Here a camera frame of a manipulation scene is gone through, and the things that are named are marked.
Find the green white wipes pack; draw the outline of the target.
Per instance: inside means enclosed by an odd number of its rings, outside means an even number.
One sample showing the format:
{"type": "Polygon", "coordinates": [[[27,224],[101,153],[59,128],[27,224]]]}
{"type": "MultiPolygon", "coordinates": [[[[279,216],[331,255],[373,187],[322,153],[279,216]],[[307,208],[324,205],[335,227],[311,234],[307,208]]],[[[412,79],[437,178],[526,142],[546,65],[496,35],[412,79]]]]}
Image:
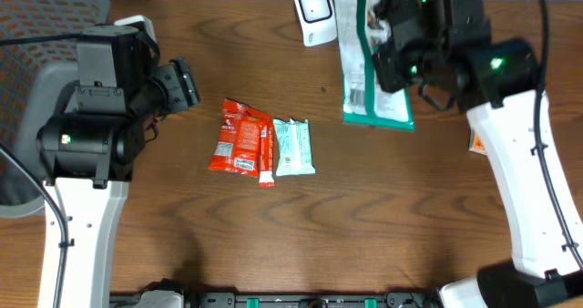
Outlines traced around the green white wipes pack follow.
{"type": "Polygon", "coordinates": [[[391,36],[390,26],[375,19],[380,0],[334,0],[343,72],[343,121],[365,126],[414,130],[405,89],[382,90],[373,54],[391,36]]]}

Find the red snack bag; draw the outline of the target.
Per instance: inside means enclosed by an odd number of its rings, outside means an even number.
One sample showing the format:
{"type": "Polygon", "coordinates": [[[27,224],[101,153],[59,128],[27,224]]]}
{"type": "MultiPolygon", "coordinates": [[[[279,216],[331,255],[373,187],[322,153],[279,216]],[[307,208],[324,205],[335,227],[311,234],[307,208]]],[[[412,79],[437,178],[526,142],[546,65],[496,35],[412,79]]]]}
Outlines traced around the red snack bag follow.
{"type": "Polygon", "coordinates": [[[209,169],[259,177],[261,133],[271,121],[271,115],[225,99],[222,116],[220,136],[209,169]]]}

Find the small orange box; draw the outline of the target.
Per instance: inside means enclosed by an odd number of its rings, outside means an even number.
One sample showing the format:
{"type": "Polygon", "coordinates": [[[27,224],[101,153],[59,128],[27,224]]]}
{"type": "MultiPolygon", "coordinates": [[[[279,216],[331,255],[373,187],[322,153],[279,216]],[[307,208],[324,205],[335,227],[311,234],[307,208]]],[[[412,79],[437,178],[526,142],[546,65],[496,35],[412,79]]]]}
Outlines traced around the small orange box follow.
{"type": "Polygon", "coordinates": [[[468,150],[471,152],[474,152],[474,153],[482,154],[482,155],[486,154],[486,149],[485,149],[481,139],[473,130],[470,132],[468,150]]]}

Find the light teal snack pack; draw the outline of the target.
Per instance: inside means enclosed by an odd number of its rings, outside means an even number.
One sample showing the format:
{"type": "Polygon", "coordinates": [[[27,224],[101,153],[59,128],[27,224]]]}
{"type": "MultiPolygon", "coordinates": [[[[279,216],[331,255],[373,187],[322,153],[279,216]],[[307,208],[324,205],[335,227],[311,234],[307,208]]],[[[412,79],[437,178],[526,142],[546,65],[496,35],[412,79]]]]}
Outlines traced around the light teal snack pack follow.
{"type": "Polygon", "coordinates": [[[289,121],[274,119],[273,125],[279,144],[276,176],[315,174],[309,120],[300,122],[293,119],[289,121]]]}

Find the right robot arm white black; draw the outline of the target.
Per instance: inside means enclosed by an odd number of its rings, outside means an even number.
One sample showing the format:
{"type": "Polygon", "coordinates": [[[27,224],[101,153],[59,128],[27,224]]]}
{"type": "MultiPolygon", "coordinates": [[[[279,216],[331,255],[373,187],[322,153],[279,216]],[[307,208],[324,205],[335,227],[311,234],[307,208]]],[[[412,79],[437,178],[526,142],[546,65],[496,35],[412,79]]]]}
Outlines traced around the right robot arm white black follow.
{"type": "Polygon", "coordinates": [[[508,262],[438,290],[444,307],[549,307],[582,294],[582,220],[562,168],[549,102],[529,43],[511,39],[443,54],[417,41],[373,53],[383,88],[433,85],[482,140],[511,236],[508,262]]]}

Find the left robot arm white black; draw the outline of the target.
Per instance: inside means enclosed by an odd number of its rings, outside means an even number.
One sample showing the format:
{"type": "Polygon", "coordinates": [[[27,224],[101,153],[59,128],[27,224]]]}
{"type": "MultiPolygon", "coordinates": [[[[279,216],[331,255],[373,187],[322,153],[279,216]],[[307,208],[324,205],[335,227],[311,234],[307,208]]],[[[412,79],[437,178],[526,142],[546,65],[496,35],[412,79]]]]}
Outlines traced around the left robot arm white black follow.
{"type": "Polygon", "coordinates": [[[44,188],[57,208],[46,211],[40,307],[107,307],[118,222],[146,128],[158,116],[188,110],[199,93],[187,60],[155,67],[124,109],[101,101],[58,114],[41,128],[48,168],[44,188]]]}

